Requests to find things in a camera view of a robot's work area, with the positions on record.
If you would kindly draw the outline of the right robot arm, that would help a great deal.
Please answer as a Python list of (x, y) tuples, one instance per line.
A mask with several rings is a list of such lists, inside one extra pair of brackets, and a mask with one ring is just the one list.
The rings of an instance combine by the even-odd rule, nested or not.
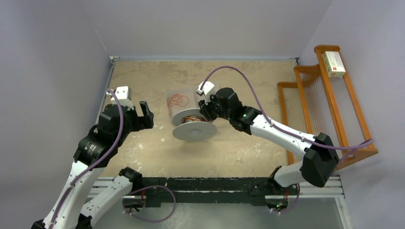
[(301, 162), (275, 169), (268, 188), (280, 194), (288, 186), (308, 182), (324, 187), (338, 165), (338, 155), (331, 138), (325, 134), (307, 134), (270, 120), (263, 112), (242, 105), (232, 88), (197, 89), (202, 97), (198, 102), (200, 112), (209, 121), (228, 120), (237, 131), (269, 140), (295, 154)]

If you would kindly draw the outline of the grey plastic cable spool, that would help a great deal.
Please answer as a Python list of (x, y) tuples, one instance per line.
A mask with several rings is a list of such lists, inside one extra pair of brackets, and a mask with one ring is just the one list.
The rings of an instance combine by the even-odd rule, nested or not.
[(203, 141), (216, 133), (217, 127), (211, 121), (191, 117), (186, 117), (183, 124), (175, 125), (172, 132), (175, 138), (187, 142)]

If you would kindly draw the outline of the orange wooden rack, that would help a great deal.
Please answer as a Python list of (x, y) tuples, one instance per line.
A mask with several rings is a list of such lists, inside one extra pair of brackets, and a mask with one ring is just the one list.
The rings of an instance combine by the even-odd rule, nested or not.
[(318, 45), (314, 48), (318, 63), (294, 67), (295, 81), (277, 84), (282, 123), (288, 124), (284, 89), (296, 89), (302, 108), (306, 131), (311, 134), (324, 132), (336, 146), (357, 146), (367, 141), (368, 146), (349, 155), (347, 150), (338, 154), (344, 160), (338, 165), (343, 169), (378, 153), (365, 120), (356, 91), (348, 72), (342, 77), (329, 77), (323, 61), (325, 52), (340, 52), (337, 45)]

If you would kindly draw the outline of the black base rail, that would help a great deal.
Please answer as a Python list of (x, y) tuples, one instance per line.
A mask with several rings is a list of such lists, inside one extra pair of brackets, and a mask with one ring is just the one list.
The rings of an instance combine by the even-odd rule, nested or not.
[(143, 177), (130, 191), (147, 207), (162, 203), (249, 204), (279, 206), (298, 193), (297, 185), (280, 187), (268, 177)]

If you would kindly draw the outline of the translucent plastic divided tray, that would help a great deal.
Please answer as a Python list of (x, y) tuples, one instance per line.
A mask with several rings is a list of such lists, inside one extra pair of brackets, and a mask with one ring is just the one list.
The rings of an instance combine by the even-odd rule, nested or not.
[(183, 124), (186, 117), (200, 118), (206, 121), (198, 106), (201, 98), (192, 86), (170, 89), (165, 92), (165, 95), (169, 118), (173, 124)]

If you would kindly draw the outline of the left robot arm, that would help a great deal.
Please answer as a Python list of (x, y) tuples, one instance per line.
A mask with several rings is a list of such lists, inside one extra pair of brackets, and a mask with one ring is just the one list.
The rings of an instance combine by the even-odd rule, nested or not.
[(137, 195), (143, 188), (142, 174), (126, 167), (102, 192), (88, 201), (94, 183), (131, 132), (152, 129), (154, 114), (146, 101), (140, 103), (143, 116), (134, 107), (109, 104), (98, 124), (80, 140), (68, 180), (56, 204), (33, 229), (92, 229), (115, 202), (125, 194)]

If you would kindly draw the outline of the white box red label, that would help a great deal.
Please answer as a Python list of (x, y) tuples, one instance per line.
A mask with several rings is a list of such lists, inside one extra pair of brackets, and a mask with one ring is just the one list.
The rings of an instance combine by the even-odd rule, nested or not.
[(325, 51), (322, 55), (327, 75), (331, 77), (343, 77), (346, 73), (340, 53), (335, 51)]

